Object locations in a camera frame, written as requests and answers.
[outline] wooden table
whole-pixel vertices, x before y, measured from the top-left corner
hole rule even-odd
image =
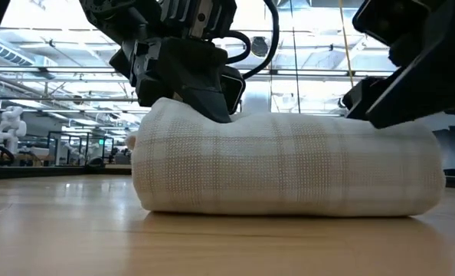
[[[455,275],[455,190],[417,218],[166,215],[129,177],[0,181],[0,275]]]

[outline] folded towel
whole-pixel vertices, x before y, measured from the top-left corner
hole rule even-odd
[[[145,209],[226,215],[418,215],[444,191],[426,127],[292,113],[215,123],[158,100],[134,144],[133,182]]]

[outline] wooden surface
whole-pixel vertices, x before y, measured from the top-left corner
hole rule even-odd
[[[455,189],[417,218],[144,211],[130,177],[0,181],[0,275],[455,275]]]

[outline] plaid fabric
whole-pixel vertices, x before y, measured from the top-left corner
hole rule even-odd
[[[434,135],[418,123],[289,113],[214,123],[161,99],[144,117],[133,182],[145,209],[231,215],[417,215],[445,177]]]

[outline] ceiling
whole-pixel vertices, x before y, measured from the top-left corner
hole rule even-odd
[[[345,0],[341,14],[338,0],[278,0],[280,43],[277,54],[267,69],[291,74],[285,78],[274,78],[267,72],[260,74],[252,81],[248,81],[244,97],[256,93],[256,90],[260,89],[257,84],[265,83],[264,87],[272,93],[270,100],[273,112],[331,113],[332,110],[338,109],[338,99],[352,85],[346,77],[331,77],[331,74],[330,77],[326,74],[323,77],[319,76],[319,71],[341,72],[349,69],[342,31],[342,15],[352,70],[362,72],[395,70],[394,65],[388,60],[388,49],[383,44],[353,29],[352,17],[361,2]],[[232,29],[240,30],[250,38],[263,37],[270,43],[271,17],[263,1],[237,0],[237,6]],[[240,54],[244,49],[243,44],[233,38],[217,39],[214,42],[230,56]],[[53,73],[52,80],[43,74],[0,72],[0,96],[113,98],[122,101],[54,100],[40,104],[46,109],[89,112],[103,109],[118,110],[112,118],[105,113],[97,113],[96,116],[91,116],[92,113],[59,114],[67,119],[85,116],[104,126],[117,125],[117,121],[121,120],[137,126],[141,114],[131,116],[120,112],[121,110],[147,112],[147,109],[132,103],[134,89],[130,87],[127,79],[110,72],[104,74],[73,72],[82,67],[110,67],[108,60],[118,49],[117,44],[87,22],[78,0],[12,0],[0,27],[0,66],[17,67],[19,64],[25,64],[72,68],[65,72]],[[245,71],[256,67],[262,61],[252,54],[234,66]],[[298,77],[297,82],[293,75],[300,72],[305,74]]]

